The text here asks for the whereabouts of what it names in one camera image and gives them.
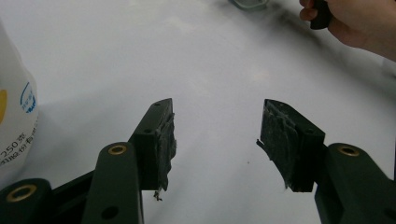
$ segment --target blue logo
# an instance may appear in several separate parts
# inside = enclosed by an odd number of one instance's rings
[[[27,114],[35,110],[35,95],[33,94],[32,85],[28,82],[21,95],[21,107]]]

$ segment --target yellow logo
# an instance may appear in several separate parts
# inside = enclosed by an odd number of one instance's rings
[[[6,114],[7,107],[7,91],[0,91],[0,124],[3,121],[4,114]]]

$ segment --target tabletop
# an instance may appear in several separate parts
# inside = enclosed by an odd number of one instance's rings
[[[34,145],[15,180],[53,188],[127,141],[172,98],[177,154],[146,223],[319,223],[314,193],[293,193],[256,146],[264,99],[285,102],[364,149],[393,177],[396,71],[300,21],[297,0],[245,12],[227,0],[1,0],[0,17],[37,83]]]

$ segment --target white container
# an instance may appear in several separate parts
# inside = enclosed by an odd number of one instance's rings
[[[0,189],[22,168],[37,125],[35,80],[0,21]]]

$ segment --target finger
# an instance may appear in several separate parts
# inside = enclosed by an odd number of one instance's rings
[[[304,8],[300,11],[300,19],[303,21],[312,21],[318,15],[318,11],[313,8]]]
[[[312,8],[315,0],[300,0],[300,5],[305,8]]]

